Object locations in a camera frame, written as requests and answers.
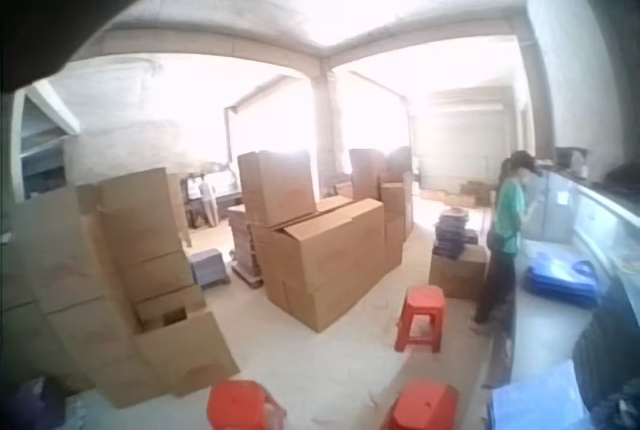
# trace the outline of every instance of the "concrete floor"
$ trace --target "concrete floor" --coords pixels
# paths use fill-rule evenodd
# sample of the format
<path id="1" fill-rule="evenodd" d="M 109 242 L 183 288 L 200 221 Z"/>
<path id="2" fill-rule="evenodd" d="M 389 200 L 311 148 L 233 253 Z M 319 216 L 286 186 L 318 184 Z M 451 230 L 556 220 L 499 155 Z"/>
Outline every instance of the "concrete floor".
<path id="1" fill-rule="evenodd" d="M 467 325 L 472 302 L 448 300 L 440 354 L 422 347 L 396 353 L 396 321 L 407 287 L 429 276 L 433 224 L 443 206 L 416 199 L 414 231 L 401 267 L 385 276 L 348 314 L 316 334 L 272 305 L 262 289 L 250 290 L 235 276 L 230 285 L 206 291 L 227 343 L 241 368 L 238 378 L 263 384 L 288 411 L 289 429 L 378 428 L 400 389 L 427 378 L 460 392 L 458 428 L 484 428 L 479 392 L 489 339 Z M 474 210 L 469 227 L 486 231 L 488 211 Z M 232 248 L 228 227 L 193 234 L 193 251 Z M 208 391 L 170 395 L 114 410 L 97 392 L 82 395 L 89 429 L 207 429 Z"/>

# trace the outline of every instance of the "black pants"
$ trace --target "black pants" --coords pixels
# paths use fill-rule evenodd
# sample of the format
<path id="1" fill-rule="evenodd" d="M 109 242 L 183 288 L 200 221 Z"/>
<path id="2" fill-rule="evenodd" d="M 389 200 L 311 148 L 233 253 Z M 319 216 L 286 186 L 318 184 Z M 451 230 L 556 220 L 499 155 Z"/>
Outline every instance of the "black pants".
<path id="1" fill-rule="evenodd" d="M 515 254 L 492 252 L 489 271 L 476 302 L 476 323 L 485 323 L 496 305 L 505 301 L 516 284 Z"/>

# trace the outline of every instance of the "pallet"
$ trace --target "pallet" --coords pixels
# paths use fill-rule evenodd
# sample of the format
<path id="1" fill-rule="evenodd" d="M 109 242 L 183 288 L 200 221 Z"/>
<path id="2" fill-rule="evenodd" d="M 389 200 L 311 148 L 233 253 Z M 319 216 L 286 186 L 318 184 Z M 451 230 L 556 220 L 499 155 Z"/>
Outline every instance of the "pallet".
<path id="1" fill-rule="evenodd" d="M 244 281 L 244 283 L 249 285 L 249 288 L 252 288 L 255 290 L 257 288 L 260 288 L 262 285 L 264 285 L 264 282 L 262 281 L 262 277 L 255 277 L 251 275 L 244 268 L 238 265 L 238 262 L 236 262 L 235 260 L 231 262 L 231 270 L 233 270 L 234 273 Z"/>

